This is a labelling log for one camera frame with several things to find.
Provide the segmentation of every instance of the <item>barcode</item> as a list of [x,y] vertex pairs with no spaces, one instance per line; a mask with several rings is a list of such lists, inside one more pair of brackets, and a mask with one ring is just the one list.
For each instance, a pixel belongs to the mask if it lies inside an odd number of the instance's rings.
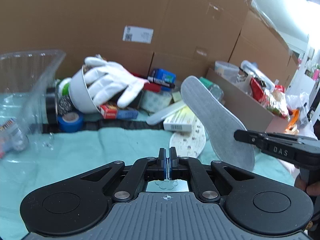
[[132,33],[131,34],[126,34],[124,40],[125,41],[132,41]]
[[171,130],[178,130],[178,131],[182,131],[182,125],[171,125]]

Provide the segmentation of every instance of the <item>white box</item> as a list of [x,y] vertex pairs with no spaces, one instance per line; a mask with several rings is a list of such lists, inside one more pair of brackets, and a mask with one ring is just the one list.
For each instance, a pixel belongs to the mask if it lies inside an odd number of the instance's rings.
[[168,116],[163,122],[163,127],[167,131],[192,132],[195,121],[195,114],[186,106]]

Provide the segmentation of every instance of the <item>gray insole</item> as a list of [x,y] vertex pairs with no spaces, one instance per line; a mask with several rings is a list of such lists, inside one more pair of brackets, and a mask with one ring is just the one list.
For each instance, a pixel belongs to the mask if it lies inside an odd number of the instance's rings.
[[220,160],[252,171],[255,163],[253,146],[238,142],[233,137],[236,130],[246,130],[243,123],[194,76],[183,81],[180,93],[206,128],[212,148]]

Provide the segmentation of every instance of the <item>small cardboard box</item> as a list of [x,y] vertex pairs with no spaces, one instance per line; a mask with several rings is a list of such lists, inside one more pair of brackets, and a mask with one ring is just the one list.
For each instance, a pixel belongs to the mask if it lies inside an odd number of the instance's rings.
[[167,131],[192,132],[192,126],[195,122],[195,114],[186,106],[168,116],[163,122],[163,127]]
[[233,113],[248,130],[283,133],[288,121],[275,116],[256,100],[209,68],[207,79],[216,83],[224,92],[225,108]]
[[115,104],[109,103],[99,106],[99,110],[104,119],[136,119],[139,113],[134,108],[120,109]]
[[292,54],[286,69],[286,73],[288,74],[287,79],[284,83],[284,86],[286,88],[290,87],[291,80],[298,69],[298,65],[299,65],[299,62],[297,57],[294,54]]

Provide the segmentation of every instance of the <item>white glove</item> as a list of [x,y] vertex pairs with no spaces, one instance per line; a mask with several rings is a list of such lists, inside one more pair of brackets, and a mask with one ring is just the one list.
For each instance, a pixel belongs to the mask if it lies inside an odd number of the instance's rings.
[[122,65],[112,61],[105,61],[97,57],[87,57],[84,63],[93,66],[86,74],[84,81],[89,86],[88,92],[95,106],[109,101],[120,91],[124,90],[117,105],[127,107],[143,89],[148,80],[138,78],[129,73]]

